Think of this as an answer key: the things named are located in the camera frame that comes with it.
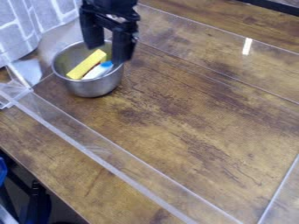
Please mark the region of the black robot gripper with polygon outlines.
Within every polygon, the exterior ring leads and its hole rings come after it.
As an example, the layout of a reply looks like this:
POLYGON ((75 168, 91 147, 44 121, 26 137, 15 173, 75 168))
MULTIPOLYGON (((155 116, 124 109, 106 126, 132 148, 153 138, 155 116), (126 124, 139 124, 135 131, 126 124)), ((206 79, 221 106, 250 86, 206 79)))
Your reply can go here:
POLYGON ((138 0, 82 0, 79 23, 88 49, 104 44, 104 30, 112 31, 112 62, 119 65, 134 56, 139 40, 135 11, 138 0))

